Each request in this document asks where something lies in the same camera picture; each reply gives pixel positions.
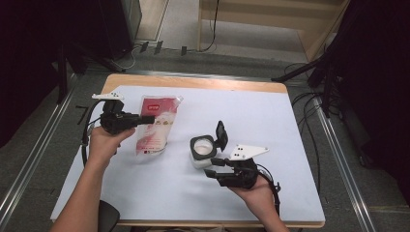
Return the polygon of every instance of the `human hand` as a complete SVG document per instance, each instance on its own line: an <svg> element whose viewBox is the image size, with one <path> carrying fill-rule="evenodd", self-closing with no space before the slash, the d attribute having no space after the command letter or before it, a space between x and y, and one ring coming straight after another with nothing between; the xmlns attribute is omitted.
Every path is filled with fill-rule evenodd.
<svg viewBox="0 0 410 232"><path fill-rule="evenodd" d="M275 209L275 200L267 180L259 176L251 189L229 188L241 197L250 211L270 231L288 231Z"/></svg>
<svg viewBox="0 0 410 232"><path fill-rule="evenodd" d="M87 163L97 167L107 168L109 160L115 155L120 143L133 135L135 128L124 130L119 134L112 135L102 127L96 127L91 132L90 150Z"/></svg>

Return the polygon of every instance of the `table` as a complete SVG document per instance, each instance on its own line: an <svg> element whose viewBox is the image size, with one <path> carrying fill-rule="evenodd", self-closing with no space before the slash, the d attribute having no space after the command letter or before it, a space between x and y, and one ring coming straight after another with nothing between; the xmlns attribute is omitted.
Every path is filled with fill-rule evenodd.
<svg viewBox="0 0 410 232"><path fill-rule="evenodd" d="M348 3L349 0L223 0L218 9L218 21L296 29L307 59L312 61L337 31ZM216 7L216 0L199 2L198 50L201 48L201 20L214 20Z"/></svg>
<svg viewBox="0 0 410 232"><path fill-rule="evenodd" d="M215 137L222 120L229 142L218 157L228 157L239 143L270 148L254 160L280 182L281 218L289 227L322 227L323 209L286 87L200 77L112 74L107 78L102 93L123 94L126 112L137 113L143 95L184 97L161 155L136 156L133 135L111 159L103 177L102 200L120 211L119 224L262 226L238 196L190 162L190 139L204 134ZM101 110L98 105L92 118ZM51 219L60 214L82 168L78 150Z"/></svg>

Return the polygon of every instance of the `snack package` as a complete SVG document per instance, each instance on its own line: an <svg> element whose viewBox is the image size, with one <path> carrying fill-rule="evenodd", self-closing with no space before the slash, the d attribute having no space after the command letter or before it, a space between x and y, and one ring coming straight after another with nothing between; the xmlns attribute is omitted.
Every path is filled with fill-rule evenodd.
<svg viewBox="0 0 410 232"><path fill-rule="evenodd" d="M163 152L182 100L182 97L142 97L141 115L154 115L155 122L137 127L137 155L158 155Z"/></svg>

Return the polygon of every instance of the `packaging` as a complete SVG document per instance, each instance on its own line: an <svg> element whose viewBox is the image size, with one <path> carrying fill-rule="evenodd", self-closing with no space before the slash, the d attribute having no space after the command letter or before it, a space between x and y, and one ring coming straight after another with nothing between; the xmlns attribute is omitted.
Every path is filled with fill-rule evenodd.
<svg viewBox="0 0 410 232"><path fill-rule="evenodd" d="M140 125L137 129L136 154L159 155L165 149L168 135L177 115L182 97L143 96L141 115L154 115L152 125Z"/></svg>

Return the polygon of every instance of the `white paper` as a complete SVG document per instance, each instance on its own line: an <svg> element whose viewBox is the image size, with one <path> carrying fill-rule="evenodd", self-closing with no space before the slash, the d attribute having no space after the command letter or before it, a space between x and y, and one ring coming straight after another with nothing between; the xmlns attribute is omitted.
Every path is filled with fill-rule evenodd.
<svg viewBox="0 0 410 232"><path fill-rule="evenodd" d="M114 92L125 96L124 111L131 113L139 113L143 95L184 97L161 155L136 156L135 134L121 144L106 169L102 200L119 210L120 219L257 221L242 199L190 161L190 139L205 134L216 138L222 120L229 142L218 157L228 158L237 144L270 149L254 160L280 182L282 220L325 221L287 94L139 86L120 86ZM51 219L60 214L82 168L78 151Z"/></svg>

